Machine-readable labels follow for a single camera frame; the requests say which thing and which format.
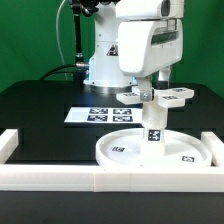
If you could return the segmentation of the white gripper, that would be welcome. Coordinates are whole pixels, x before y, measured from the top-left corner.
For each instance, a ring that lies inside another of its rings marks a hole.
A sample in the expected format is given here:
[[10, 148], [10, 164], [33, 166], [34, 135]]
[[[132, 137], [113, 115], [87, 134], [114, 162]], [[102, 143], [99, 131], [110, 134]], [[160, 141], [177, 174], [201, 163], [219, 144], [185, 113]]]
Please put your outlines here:
[[180, 61], [182, 53], [183, 26], [180, 19], [125, 21], [119, 25], [119, 66], [125, 76], [138, 78], [143, 102], [153, 100], [149, 75], [160, 70], [158, 80], [168, 82], [170, 65]]

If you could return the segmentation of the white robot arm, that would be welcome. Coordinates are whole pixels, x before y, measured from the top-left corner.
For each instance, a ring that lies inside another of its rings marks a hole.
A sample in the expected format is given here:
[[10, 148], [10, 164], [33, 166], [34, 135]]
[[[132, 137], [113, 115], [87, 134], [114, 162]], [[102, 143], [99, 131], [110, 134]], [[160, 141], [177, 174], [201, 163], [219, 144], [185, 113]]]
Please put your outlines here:
[[151, 75], [169, 86], [171, 66], [183, 52], [185, 0], [96, 0], [95, 52], [86, 83], [100, 91], [137, 84], [153, 97]]

